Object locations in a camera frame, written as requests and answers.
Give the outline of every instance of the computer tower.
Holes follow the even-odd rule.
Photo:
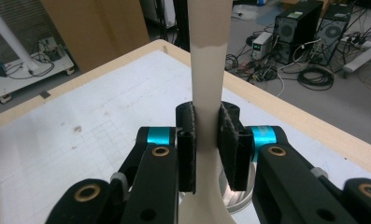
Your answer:
[[[313,44],[313,49],[309,53],[312,63],[328,65],[348,27],[351,12],[352,5],[331,4],[328,7],[315,37],[320,41]]]
[[[321,9],[322,1],[298,2],[276,16],[273,34],[274,39],[278,36],[278,43],[272,51],[276,62],[291,63],[296,49],[313,41]],[[308,50],[308,46],[297,53],[302,54],[304,50]]]

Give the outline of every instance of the whiteboard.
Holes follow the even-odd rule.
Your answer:
[[[85,178],[108,181],[139,127],[175,126],[176,106],[192,99],[191,82],[190,67],[154,51],[1,127],[1,222],[42,223],[73,184]],[[351,177],[371,178],[232,92],[224,89],[222,99],[241,108],[243,125],[281,126],[293,147],[338,187]],[[252,204],[233,217],[237,223],[258,223]]]

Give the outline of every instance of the power strip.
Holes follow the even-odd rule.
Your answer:
[[[348,42],[348,37],[345,36],[343,37],[340,41],[343,41],[343,42]],[[360,48],[360,49],[369,49],[371,48],[371,41],[365,41],[361,46],[359,44],[355,44],[354,47],[356,48]]]

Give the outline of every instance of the caster wheel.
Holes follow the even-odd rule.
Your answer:
[[[68,68],[68,69],[66,69],[65,71],[66,71],[66,74],[67,74],[67,75],[71,76],[72,74],[74,74],[74,72],[75,72],[75,68],[74,68],[74,67],[72,67],[72,68]]]
[[[2,105],[6,104],[7,102],[11,101],[12,97],[9,94],[0,97],[0,103]]]

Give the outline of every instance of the cyan band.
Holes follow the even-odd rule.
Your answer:
[[[169,145],[170,128],[169,127],[150,127],[148,130],[148,144]]]
[[[251,131],[254,135],[255,145],[255,156],[253,161],[257,161],[261,146],[269,143],[276,143],[278,140],[275,131],[273,131],[270,126],[251,126]]]

